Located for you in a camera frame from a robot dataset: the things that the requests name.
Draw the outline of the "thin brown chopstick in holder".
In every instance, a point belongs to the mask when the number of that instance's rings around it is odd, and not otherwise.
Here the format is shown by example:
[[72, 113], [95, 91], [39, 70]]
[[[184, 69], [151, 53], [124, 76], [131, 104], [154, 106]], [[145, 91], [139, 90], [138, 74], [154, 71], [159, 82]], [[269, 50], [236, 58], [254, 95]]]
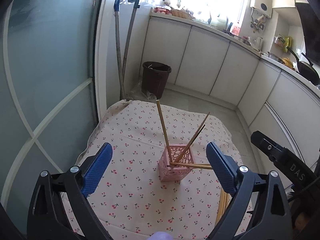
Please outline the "thin brown chopstick in holder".
[[190, 141], [187, 143], [187, 145], [185, 146], [185, 148], [183, 149], [183, 151], [179, 154], [179, 156], [175, 159], [176, 163], [179, 163], [180, 160], [183, 158], [183, 156], [185, 155], [185, 153], [187, 152], [187, 150], [190, 148], [190, 146], [192, 145], [192, 143], [195, 141], [195, 139], [197, 138], [197, 136], [200, 134], [200, 132], [202, 131], [202, 129], [205, 126], [205, 122], [208, 118], [208, 116], [210, 115], [210, 113], [208, 113], [206, 115], [206, 117], [204, 118], [204, 120], [202, 121], [202, 123], [200, 124], [200, 126], [198, 127], [198, 129], [196, 130], [195, 134], [191, 137]]

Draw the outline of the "black frying pan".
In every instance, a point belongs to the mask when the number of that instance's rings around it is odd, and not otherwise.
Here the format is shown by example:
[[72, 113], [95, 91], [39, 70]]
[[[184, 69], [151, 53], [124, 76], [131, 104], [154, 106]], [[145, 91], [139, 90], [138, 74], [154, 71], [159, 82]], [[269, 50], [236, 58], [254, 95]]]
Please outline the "black frying pan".
[[319, 74], [313, 68], [313, 63], [308, 58], [306, 58], [308, 60], [308, 63], [300, 61], [299, 57], [289, 46], [286, 46], [286, 48], [295, 57], [299, 74], [308, 81], [310, 81], [313, 85], [319, 85]]

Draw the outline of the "blue handled mop pole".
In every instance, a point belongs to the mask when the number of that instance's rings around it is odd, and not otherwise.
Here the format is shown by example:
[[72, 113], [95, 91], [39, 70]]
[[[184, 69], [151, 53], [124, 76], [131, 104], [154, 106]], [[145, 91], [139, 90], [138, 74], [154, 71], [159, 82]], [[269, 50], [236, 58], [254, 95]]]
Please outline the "blue handled mop pole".
[[114, 16], [115, 16], [115, 36], [116, 36], [116, 56], [118, 65], [118, 76], [120, 84], [120, 100], [125, 98], [124, 89], [124, 77], [123, 77], [123, 67], [121, 62], [121, 47], [120, 47], [120, 32], [119, 32], [119, 5], [120, 0], [114, 1]]

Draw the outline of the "pink perforated utensil holder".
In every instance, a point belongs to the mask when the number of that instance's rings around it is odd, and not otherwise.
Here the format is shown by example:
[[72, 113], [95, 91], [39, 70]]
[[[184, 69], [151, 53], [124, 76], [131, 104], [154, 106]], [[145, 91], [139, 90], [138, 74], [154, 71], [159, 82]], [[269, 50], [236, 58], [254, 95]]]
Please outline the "pink perforated utensil holder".
[[189, 148], [182, 159], [178, 162], [180, 165], [171, 165], [170, 160], [173, 162], [176, 161], [178, 156], [182, 153], [185, 144], [173, 144], [170, 145], [171, 153], [168, 152], [167, 147], [164, 148], [164, 151], [161, 155], [161, 158], [158, 162], [159, 170], [159, 179], [160, 181], [181, 181], [186, 177], [191, 171], [192, 167], [185, 166], [185, 164], [195, 164], [194, 156]]

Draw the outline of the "cherry print tablecloth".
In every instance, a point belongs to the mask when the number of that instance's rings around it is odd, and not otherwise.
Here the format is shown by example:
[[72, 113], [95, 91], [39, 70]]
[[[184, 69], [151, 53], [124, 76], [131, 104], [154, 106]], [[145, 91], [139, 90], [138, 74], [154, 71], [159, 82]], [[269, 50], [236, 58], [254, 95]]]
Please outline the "cherry print tablecloth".
[[221, 186], [211, 170], [194, 169], [180, 181], [162, 182], [158, 163], [166, 142], [184, 145], [201, 123], [204, 130], [191, 146], [195, 162], [207, 163], [206, 146], [214, 142], [241, 164], [231, 134], [239, 124], [234, 111], [214, 107], [194, 113], [162, 106], [163, 133], [154, 103], [120, 101], [108, 108], [90, 136], [85, 156], [104, 142], [113, 158], [88, 201], [114, 239], [147, 239], [164, 231], [174, 239], [205, 239], [213, 230]]

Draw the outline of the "white kitchen cabinets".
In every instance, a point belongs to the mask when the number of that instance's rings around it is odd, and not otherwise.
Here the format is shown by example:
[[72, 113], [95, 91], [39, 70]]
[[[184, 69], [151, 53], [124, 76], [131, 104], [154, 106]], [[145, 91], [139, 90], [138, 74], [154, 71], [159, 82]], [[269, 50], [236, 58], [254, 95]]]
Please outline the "white kitchen cabinets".
[[158, 13], [142, 60], [172, 68], [169, 89], [236, 110], [247, 134], [261, 131], [316, 166], [319, 90], [298, 73], [221, 31]]

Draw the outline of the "wooden chopstick on table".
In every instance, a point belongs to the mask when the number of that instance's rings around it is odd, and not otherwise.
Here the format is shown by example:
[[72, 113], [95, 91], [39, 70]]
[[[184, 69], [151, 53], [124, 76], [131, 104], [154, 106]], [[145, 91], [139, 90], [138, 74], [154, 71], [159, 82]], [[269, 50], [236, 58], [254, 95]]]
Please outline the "wooden chopstick on table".
[[223, 189], [221, 189], [220, 192], [220, 200], [219, 200], [219, 206], [218, 206], [218, 210], [217, 210], [217, 215], [216, 215], [216, 220], [215, 220], [215, 225], [218, 224], [218, 222], [220, 221], [223, 213], [224, 213], [224, 209], [225, 209], [225, 191]]
[[223, 215], [225, 213], [225, 200], [226, 200], [226, 192], [223, 189], [221, 189], [220, 204], [219, 204], [220, 215]]
[[230, 194], [226, 194], [226, 200], [225, 200], [225, 210], [227, 209], [227, 207], [228, 207], [228, 204], [229, 204], [229, 202], [230, 202], [230, 198], [231, 198], [231, 196], [230, 196]]

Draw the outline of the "black range hood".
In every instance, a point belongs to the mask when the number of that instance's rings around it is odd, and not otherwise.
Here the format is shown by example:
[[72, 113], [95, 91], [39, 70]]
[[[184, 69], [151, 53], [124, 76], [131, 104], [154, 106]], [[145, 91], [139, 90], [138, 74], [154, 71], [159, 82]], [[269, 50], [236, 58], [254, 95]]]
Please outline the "black range hood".
[[295, 5], [302, 23], [306, 55], [319, 65], [319, 19], [309, 3], [297, 2]]

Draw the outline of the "black chopstick in holder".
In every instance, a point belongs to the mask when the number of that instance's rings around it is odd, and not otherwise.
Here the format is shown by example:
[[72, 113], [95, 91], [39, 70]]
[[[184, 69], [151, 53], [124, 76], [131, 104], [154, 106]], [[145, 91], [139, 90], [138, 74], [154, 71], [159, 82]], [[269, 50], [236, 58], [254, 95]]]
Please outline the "black chopstick in holder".
[[193, 136], [190, 146], [194, 143], [194, 141], [196, 140], [196, 138], [200, 135], [200, 133], [202, 132], [202, 130], [204, 129], [205, 125], [203, 125], [197, 132], [196, 134]]

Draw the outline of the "frosted glass sliding door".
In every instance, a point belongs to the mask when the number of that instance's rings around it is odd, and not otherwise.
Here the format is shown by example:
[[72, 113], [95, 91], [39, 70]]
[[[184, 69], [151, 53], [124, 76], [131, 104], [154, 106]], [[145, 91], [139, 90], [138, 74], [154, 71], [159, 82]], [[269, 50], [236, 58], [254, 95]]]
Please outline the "frosted glass sliding door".
[[25, 233], [38, 176], [66, 172], [97, 124], [95, 0], [13, 0], [1, 17], [1, 205]]

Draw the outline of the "dark brown trash bin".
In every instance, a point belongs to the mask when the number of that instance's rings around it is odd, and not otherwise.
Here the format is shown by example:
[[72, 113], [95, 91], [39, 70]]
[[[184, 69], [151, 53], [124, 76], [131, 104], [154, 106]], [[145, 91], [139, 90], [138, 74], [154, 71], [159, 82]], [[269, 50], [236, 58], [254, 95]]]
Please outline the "dark brown trash bin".
[[163, 95], [172, 68], [166, 64], [146, 61], [142, 64], [142, 92], [153, 94], [157, 99]]

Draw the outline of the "thick wooden chopstick in holder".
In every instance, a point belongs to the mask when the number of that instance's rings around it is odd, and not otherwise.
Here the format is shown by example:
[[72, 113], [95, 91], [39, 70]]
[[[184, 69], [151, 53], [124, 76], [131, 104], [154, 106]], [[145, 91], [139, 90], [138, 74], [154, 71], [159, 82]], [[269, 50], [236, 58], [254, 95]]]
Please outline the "thick wooden chopstick in holder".
[[167, 150], [168, 150], [169, 161], [172, 162], [171, 148], [170, 148], [169, 139], [168, 139], [168, 135], [167, 135], [167, 129], [166, 129], [166, 126], [165, 126], [163, 113], [162, 113], [162, 109], [161, 109], [161, 104], [160, 104], [159, 100], [156, 100], [156, 105], [157, 105], [157, 110], [158, 110], [158, 114], [159, 114], [162, 130], [163, 130], [165, 144], [166, 144], [166, 147], [167, 147]]

